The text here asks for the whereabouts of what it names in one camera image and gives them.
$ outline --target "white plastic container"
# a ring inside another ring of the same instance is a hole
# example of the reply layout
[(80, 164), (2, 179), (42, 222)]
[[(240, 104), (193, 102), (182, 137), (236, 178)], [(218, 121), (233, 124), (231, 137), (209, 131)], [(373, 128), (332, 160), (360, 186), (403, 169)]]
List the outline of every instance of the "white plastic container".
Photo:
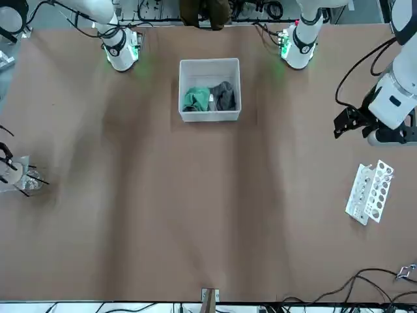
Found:
[[(182, 60), (180, 62), (178, 111), (184, 122), (236, 121), (242, 109), (238, 59)], [(235, 111), (183, 112), (184, 97), (192, 87), (214, 87), (229, 82), (235, 92)]]

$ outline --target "clamp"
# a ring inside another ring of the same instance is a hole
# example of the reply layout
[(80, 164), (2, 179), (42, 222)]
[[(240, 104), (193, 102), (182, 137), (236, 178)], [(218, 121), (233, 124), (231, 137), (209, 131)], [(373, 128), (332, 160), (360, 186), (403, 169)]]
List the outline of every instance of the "clamp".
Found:
[(396, 276), (396, 280), (402, 279), (402, 278), (408, 278), (410, 273), (415, 270), (415, 268), (417, 267), (417, 264), (410, 264), (409, 266), (403, 266), (397, 276)]

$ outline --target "cloth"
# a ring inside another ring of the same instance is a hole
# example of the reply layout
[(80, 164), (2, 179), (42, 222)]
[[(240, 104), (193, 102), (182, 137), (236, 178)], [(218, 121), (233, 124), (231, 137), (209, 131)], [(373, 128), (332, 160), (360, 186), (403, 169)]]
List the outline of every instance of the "cloth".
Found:
[(231, 17), (229, 0), (180, 0), (180, 17), (185, 26), (198, 28), (202, 10), (207, 10), (213, 31), (223, 29)]
[(235, 92), (233, 86), (229, 82), (222, 82), (216, 87), (210, 88), (216, 100), (216, 109), (218, 111), (234, 111), (236, 110)]
[(204, 87), (190, 88), (184, 97), (183, 112), (205, 112), (209, 110), (210, 89)]

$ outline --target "robotic arm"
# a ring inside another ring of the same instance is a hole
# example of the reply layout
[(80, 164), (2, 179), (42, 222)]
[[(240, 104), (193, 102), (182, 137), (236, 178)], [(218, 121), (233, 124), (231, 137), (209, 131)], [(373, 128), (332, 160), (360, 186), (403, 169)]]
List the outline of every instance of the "robotic arm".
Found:
[[(128, 70), (138, 60), (137, 34), (129, 28), (118, 27), (111, 0), (61, 0), (60, 3), (50, 0), (50, 4), (63, 4), (95, 21), (108, 61), (115, 70)], [(25, 27), (22, 18), (26, 20), (26, 15), (26, 0), (7, 0), (6, 6), (0, 5), (0, 27), (18, 33)]]
[(313, 57), (317, 36), (323, 25), (321, 8), (336, 8), (346, 5), (349, 0), (297, 0), (301, 8), (298, 25), (291, 25), (284, 31), (287, 40), (281, 49), (281, 58), (296, 70), (307, 66)]
[(137, 60), (137, 34), (121, 28), (111, 0), (63, 0), (62, 3), (92, 18), (102, 36), (104, 48), (115, 70), (124, 72)]
[(364, 127), (371, 145), (417, 145), (417, 0), (397, 0), (392, 28), (402, 46), (400, 54), (381, 74), (361, 108), (346, 108), (334, 120), (335, 138)]

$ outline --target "white test tube rack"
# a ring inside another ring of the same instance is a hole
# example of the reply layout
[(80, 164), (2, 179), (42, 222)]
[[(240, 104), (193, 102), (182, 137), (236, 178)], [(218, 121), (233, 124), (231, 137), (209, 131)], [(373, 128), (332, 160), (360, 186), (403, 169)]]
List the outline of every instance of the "white test tube rack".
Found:
[(364, 226), (368, 218), (379, 223), (393, 177), (394, 169), (381, 160), (373, 170), (360, 164), (345, 212)]

